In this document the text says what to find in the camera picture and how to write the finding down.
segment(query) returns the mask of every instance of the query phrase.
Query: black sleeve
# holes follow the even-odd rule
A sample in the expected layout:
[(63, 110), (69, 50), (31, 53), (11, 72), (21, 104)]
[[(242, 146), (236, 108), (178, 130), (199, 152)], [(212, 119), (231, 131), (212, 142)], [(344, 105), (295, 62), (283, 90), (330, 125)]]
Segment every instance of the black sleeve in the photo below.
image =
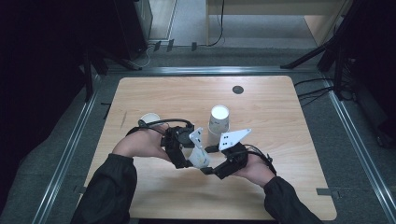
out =
[(128, 223), (136, 181), (134, 159), (109, 154), (93, 175), (71, 223)]
[(279, 176), (274, 177), (264, 186), (265, 210), (282, 224), (322, 223), (309, 209), (300, 202), (294, 187)]

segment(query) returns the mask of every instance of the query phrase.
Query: person's right hand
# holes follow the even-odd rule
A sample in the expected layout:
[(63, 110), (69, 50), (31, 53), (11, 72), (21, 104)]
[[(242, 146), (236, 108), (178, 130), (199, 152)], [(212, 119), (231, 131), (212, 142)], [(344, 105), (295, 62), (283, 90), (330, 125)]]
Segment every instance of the person's right hand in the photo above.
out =
[(171, 161), (165, 150), (161, 147), (162, 133), (169, 126), (166, 124), (154, 127), (158, 132), (151, 129), (142, 129), (131, 133), (121, 139), (113, 149), (113, 154), (124, 157), (157, 157)]
[(264, 161), (260, 157), (252, 154), (248, 154), (247, 166), (233, 173), (233, 175), (244, 177), (262, 188), (275, 177), (274, 173), (272, 173)]

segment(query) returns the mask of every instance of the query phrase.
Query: aluminum rail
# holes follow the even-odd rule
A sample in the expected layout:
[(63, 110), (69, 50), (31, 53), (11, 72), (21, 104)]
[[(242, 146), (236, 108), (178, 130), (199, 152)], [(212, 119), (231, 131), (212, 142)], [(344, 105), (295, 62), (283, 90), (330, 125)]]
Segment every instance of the aluminum rail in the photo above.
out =
[[(100, 86), (102, 80), (99, 75), (95, 76), (93, 81), (93, 86), (98, 87)], [(35, 218), (33, 219), (32, 223), (42, 224), (46, 223), (47, 218), (50, 214), (50, 210), (55, 202), (56, 196), (58, 195), (59, 189), (64, 181), (64, 176), (69, 168), (70, 161), (73, 158), (74, 152), (76, 150), (78, 140), (81, 137), (81, 133), (84, 130), (85, 124), (87, 123), (87, 119), (91, 114), (93, 104), (95, 102), (97, 96), (97, 91), (95, 91), (87, 103), (82, 108), (82, 111), (78, 117), (78, 121), (74, 130), (67, 142), (67, 145), (64, 149), (64, 154), (62, 155), (58, 166), (52, 176), (51, 181), (49, 182), (44, 197), (39, 205), (37, 212), (35, 213)]]
[(281, 69), (279, 66), (206, 66), (206, 67), (153, 67), (143, 68), (140, 71), (131, 72), (123, 67), (109, 66), (109, 71), (115, 74), (128, 76), (262, 76), (270, 74), (295, 74), (317, 73), (315, 65), (300, 66), (295, 69)]
[[(332, 82), (325, 81), (325, 86), (326, 87), (332, 86)], [(385, 183), (382, 175), (376, 168), (375, 162), (372, 160), (369, 151), (367, 150), (366, 146), (361, 140), (359, 132), (356, 129), (352, 121), (352, 118), (349, 116), (344, 102), (340, 102), (338, 100), (338, 97), (335, 95), (333, 91), (329, 92), (329, 94), (332, 100), (332, 104), (334, 105), (334, 108), (337, 111), (338, 116), (343, 122), (344, 128), (346, 129), (346, 133), (348, 134), (352, 146), (355, 149), (355, 152), (358, 155), (358, 158), (361, 162), (361, 166), (363, 167), (364, 172), (367, 174), (367, 177), (373, 187), (373, 190), (379, 200), (379, 203), (381, 204), (385, 212), (385, 215), (388, 218), (389, 223), (395, 224), (396, 204), (387, 184)]]

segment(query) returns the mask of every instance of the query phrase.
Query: cup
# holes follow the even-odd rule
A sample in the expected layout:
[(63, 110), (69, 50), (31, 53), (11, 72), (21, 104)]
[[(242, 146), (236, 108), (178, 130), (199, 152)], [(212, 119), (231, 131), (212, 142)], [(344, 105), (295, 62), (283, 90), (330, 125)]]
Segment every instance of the cup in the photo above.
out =
[[(145, 121), (146, 123), (151, 123), (153, 121), (160, 120), (160, 116), (158, 114), (154, 114), (154, 113), (147, 113), (141, 119), (143, 121)], [(149, 127), (155, 127), (157, 125), (161, 125), (161, 123), (153, 124), (153, 125), (150, 125)]]
[(183, 148), (184, 158), (192, 163), (192, 166), (198, 169), (205, 168), (210, 163), (209, 154), (203, 149), (198, 147), (195, 148)]
[(208, 127), (207, 129), (208, 129), (208, 131), (207, 131), (208, 135), (207, 135), (207, 142), (206, 142), (206, 145), (207, 145), (208, 147), (212, 147), (212, 146), (217, 145), (217, 144), (220, 142), (221, 133), (213, 133), (213, 132), (210, 130), (209, 127)]
[(222, 134), (227, 133), (229, 129), (230, 110), (225, 105), (213, 106), (210, 113), (209, 130), (214, 134)]

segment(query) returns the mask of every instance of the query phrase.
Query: gray floor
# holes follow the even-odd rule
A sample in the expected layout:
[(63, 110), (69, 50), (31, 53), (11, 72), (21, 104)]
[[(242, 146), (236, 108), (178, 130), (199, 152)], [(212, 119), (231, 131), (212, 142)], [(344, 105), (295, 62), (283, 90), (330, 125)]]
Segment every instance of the gray floor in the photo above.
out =
[[(102, 77), (103, 81), (98, 88), (92, 112), (81, 133), (76, 151), (71, 157), (70, 166), (65, 173), (59, 191), (57, 191), (54, 204), (49, 210), (49, 215), (44, 218), (47, 220), (46, 223), (68, 223), (70, 221), (79, 197), (76, 187), (84, 183), (93, 153), (105, 125), (104, 117), (108, 105), (102, 103), (112, 102), (121, 78), (158, 76), (158, 68), (163, 71), (163, 76), (173, 76), (174, 74), (179, 76), (214, 76), (210, 73), (196, 73), (196, 69), (200, 66), (265, 66), (264, 68), (268, 71), (266, 73), (244, 75), (288, 75), (294, 82), (298, 82), (321, 77), (321, 74), (312, 66), (318, 62), (320, 55), (300, 66), (297, 71), (301, 72), (279, 72), (277, 68), (280, 64), (299, 58), (312, 48), (314, 47), (276, 48), (272, 46), (265, 49), (200, 47), (196, 51), (191, 51), (189, 47), (186, 47), (167, 51), (166, 47), (162, 47), (158, 51), (150, 49), (149, 57), (143, 54), (134, 61), (134, 63), (147, 65), (141, 72), (126, 71), (119, 65), (110, 63), (109, 73), (106, 77)], [(303, 93), (322, 88), (323, 85), (323, 82), (307, 83), (298, 86), (296, 91)], [(379, 147), (375, 141), (373, 130), (359, 106), (354, 102), (345, 102), (345, 105), (380, 174), (384, 177), (389, 188), (395, 190), (396, 150)], [(0, 223), (32, 223), (83, 106), (84, 90), (65, 111), (51, 136), (25, 158), (9, 193), (7, 206), (0, 216)], [(303, 111), (338, 214), (336, 220), (326, 223), (389, 223), (329, 95), (304, 106)]]
[[(215, 43), (221, 30), (220, 16), (210, 16), (209, 21), (209, 43)], [(203, 45), (205, 25), (205, 1), (178, 1), (170, 39), (175, 39), (176, 46), (190, 46), (192, 42)], [(304, 16), (224, 15), (222, 37), (216, 47), (310, 49), (317, 46)]]

